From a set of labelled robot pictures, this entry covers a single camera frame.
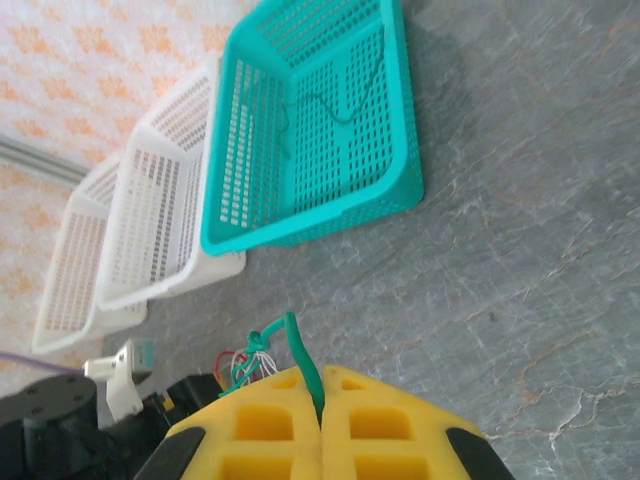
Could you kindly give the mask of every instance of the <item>white bracket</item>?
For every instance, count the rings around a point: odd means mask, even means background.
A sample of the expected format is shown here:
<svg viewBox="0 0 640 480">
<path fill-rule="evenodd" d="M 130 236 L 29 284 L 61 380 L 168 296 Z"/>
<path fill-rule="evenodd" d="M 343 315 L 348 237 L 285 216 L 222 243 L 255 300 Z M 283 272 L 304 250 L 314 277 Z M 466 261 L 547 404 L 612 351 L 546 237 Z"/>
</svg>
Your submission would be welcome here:
<svg viewBox="0 0 640 480">
<path fill-rule="evenodd" d="M 95 382 L 107 382 L 107 405 L 118 422 L 142 411 L 136 385 L 153 371 L 153 344 L 149 340 L 127 340 L 113 357 L 85 362 L 84 375 Z"/>
</svg>

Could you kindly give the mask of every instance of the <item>colored wire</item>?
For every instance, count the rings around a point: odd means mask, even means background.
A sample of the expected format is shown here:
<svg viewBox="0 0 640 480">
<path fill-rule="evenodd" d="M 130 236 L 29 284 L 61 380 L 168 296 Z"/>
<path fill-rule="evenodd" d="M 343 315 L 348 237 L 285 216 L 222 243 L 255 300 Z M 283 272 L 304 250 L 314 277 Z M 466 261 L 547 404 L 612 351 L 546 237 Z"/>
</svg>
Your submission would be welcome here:
<svg viewBox="0 0 640 480">
<path fill-rule="evenodd" d="M 380 30 L 380 54 L 378 55 L 378 60 L 376 61 L 376 64 L 373 67 L 373 70 L 371 71 L 371 76 L 369 77 L 369 80 L 364 85 L 364 88 L 363 88 L 364 94 L 360 99 L 360 103 L 356 108 L 353 109 L 353 111 L 351 112 L 351 115 L 349 115 L 348 117 L 346 118 L 339 117 L 338 114 L 333 111 L 333 109 L 331 108 L 331 105 L 329 105 L 329 103 L 325 100 L 323 94 L 317 93 L 317 92 L 309 93 L 304 97 L 296 100 L 295 102 L 282 104 L 282 111 L 284 113 L 284 126 L 279 129 L 278 143 L 287 158 L 291 158 L 291 155 L 287 151 L 286 147 L 284 146 L 284 142 L 282 141 L 282 137 L 284 136 L 284 133 L 287 131 L 287 129 L 291 125 L 287 108 L 296 107 L 304 103 L 307 103 L 311 100 L 317 100 L 318 102 L 320 102 L 323 108 L 327 111 L 327 114 L 329 115 L 331 120 L 333 120 L 335 123 L 339 125 L 349 125 L 351 122 L 353 122 L 356 119 L 358 115 L 362 113 L 362 110 L 364 109 L 364 105 L 367 101 L 367 98 L 369 98 L 369 92 L 373 88 L 373 83 L 375 81 L 376 75 L 378 74 L 378 71 L 380 70 L 380 66 L 384 61 L 384 45 L 385 45 L 385 34 L 384 34 L 384 29 L 381 29 Z"/>
<path fill-rule="evenodd" d="M 242 378 L 246 373 L 247 369 L 251 369 L 253 364 L 258 364 L 258 370 L 260 370 L 260 378 L 267 378 L 271 375 L 278 373 L 278 367 L 276 365 L 275 360 L 271 358 L 271 356 L 263 351 L 255 352 L 253 360 L 251 362 L 247 361 L 247 356 L 244 355 L 244 350 L 238 350 L 231 360 L 231 381 L 237 382 L 239 378 Z M 248 385 L 251 382 L 254 382 L 258 379 L 257 370 L 253 372 L 250 378 L 246 378 L 242 386 Z"/>
<path fill-rule="evenodd" d="M 232 350 L 224 350 L 222 352 L 220 352 L 218 354 L 218 356 L 216 357 L 216 364 L 215 367 L 213 369 L 213 375 L 216 378 L 216 380 L 218 381 L 218 383 L 220 384 L 220 386 L 222 387 L 223 390 L 229 390 L 230 386 L 227 383 L 226 378 L 224 377 L 224 375 L 222 375 L 221 372 L 223 372 L 224 370 L 226 370 L 227 368 L 229 368 L 230 366 L 233 365 L 233 360 L 229 363 L 227 362 L 226 364 L 223 363 L 223 360 L 226 357 L 233 357 L 235 358 L 235 354 L 238 353 L 239 354 L 239 358 L 244 362 L 247 360 L 247 356 L 246 354 L 240 350 L 238 352 L 234 352 Z M 254 375 L 252 378 L 253 381 L 258 380 L 258 376 Z"/>
<path fill-rule="evenodd" d="M 228 395 L 242 387 L 251 375 L 259 368 L 261 362 L 255 361 L 257 352 L 264 352 L 271 348 L 271 336 L 279 330 L 283 329 L 287 335 L 287 341 L 289 342 L 289 348 L 291 354 L 304 378 L 307 390 L 311 395 L 313 406 L 316 410 L 318 422 L 322 423 L 322 411 L 324 410 L 325 394 L 324 387 L 322 385 L 322 379 L 320 373 L 313 363 L 311 356 L 307 352 L 304 346 L 302 337 L 300 336 L 300 330 L 298 329 L 298 322 L 296 316 L 292 312 L 287 312 L 275 322 L 265 328 L 262 333 L 257 331 L 249 332 L 247 338 L 248 346 L 244 350 L 247 354 L 247 361 L 241 365 L 237 365 L 231 370 L 231 379 L 235 383 L 226 392 L 220 394 L 220 396 Z"/>
<path fill-rule="evenodd" d="M 35 358 L 25 357 L 24 355 L 19 355 L 17 353 L 0 351 L 0 360 L 8 360 L 14 363 L 21 363 L 29 367 L 39 368 L 40 370 L 47 370 L 49 372 L 71 374 L 71 375 L 84 375 L 84 370 L 82 369 L 63 367 L 62 365 L 43 362 L 42 360 L 36 360 Z"/>
</svg>

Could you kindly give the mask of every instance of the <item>plastic basket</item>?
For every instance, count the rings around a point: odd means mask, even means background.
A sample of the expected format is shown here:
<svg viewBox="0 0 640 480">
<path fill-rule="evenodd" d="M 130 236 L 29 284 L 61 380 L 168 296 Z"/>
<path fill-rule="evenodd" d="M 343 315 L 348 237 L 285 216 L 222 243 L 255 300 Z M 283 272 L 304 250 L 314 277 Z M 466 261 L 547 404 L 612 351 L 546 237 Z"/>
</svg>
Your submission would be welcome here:
<svg viewBox="0 0 640 480">
<path fill-rule="evenodd" d="M 267 0 L 227 43 L 202 244 L 289 246 L 424 195 L 402 7 Z"/>
<path fill-rule="evenodd" d="M 103 312 L 95 285 L 122 153 L 92 170 L 71 194 L 49 267 L 31 344 L 43 355 L 132 327 L 147 314 L 146 302 Z"/>
<path fill-rule="evenodd" d="M 102 308 L 177 295 L 244 268 L 244 253 L 211 257 L 200 247 L 218 80 L 212 55 L 136 125 L 107 227 Z"/>
</svg>

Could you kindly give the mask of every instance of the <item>red wire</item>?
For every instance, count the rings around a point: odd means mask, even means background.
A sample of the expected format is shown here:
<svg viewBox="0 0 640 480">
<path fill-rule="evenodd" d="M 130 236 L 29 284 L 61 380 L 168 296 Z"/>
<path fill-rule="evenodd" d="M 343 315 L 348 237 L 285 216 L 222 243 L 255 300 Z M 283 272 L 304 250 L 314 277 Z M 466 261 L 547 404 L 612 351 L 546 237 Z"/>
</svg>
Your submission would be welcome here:
<svg viewBox="0 0 640 480">
<path fill-rule="evenodd" d="M 213 369 L 213 374 L 215 375 L 216 378 L 220 378 L 220 362 L 222 361 L 222 359 L 224 357 L 233 356 L 235 353 L 236 352 L 232 350 L 223 350 L 218 354 L 218 357 L 216 358 L 216 366 Z M 247 361 L 247 356 L 244 353 L 240 353 L 238 357 L 240 357 L 240 360 L 242 360 L 243 362 Z M 258 375 L 255 372 L 253 372 L 253 375 L 251 376 L 251 380 L 254 382 L 258 380 Z"/>
</svg>

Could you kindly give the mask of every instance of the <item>black plastic part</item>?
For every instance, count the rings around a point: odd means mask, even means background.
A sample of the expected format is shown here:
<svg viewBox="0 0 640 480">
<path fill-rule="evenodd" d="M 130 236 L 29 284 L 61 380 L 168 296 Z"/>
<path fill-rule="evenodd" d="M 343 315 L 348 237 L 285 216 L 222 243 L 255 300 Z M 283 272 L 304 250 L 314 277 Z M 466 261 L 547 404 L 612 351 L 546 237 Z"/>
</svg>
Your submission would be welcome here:
<svg viewBox="0 0 640 480">
<path fill-rule="evenodd" d="M 217 400 L 222 391 L 216 377 L 210 373 L 190 375 L 167 390 L 173 402 L 181 405 L 189 415 Z"/>
<path fill-rule="evenodd" d="M 447 437 L 471 480 L 515 480 L 484 438 L 462 428 L 448 429 Z"/>
<path fill-rule="evenodd" d="M 165 438 L 135 480 L 180 480 L 204 436 L 204 429 L 192 427 Z"/>
<path fill-rule="evenodd" d="M 193 375 L 169 388 L 168 409 L 165 398 L 153 394 L 138 415 L 99 430 L 92 380 L 40 380 L 0 399 L 0 479 L 130 480 L 171 426 L 221 391 L 213 375 Z"/>
<path fill-rule="evenodd" d="M 97 431 L 96 386 L 84 377 L 59 375 L 33 383 L 0 404 L 0 478 L 64 478 L 94 461 L 95 452 L 67 427 Z"/>
</svg>

